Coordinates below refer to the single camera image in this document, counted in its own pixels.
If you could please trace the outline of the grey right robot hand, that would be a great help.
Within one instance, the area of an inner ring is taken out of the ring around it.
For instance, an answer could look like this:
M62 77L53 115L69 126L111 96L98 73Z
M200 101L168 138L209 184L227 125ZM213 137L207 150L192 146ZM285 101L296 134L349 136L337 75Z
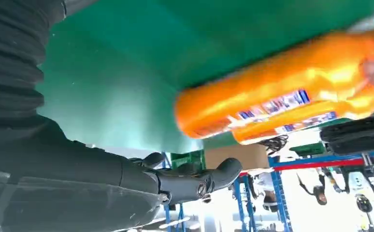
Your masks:
M162 205L201 199L241 170L235 158L198 173L153 170L71 141L50 119L0 119L0 232L140 227Z

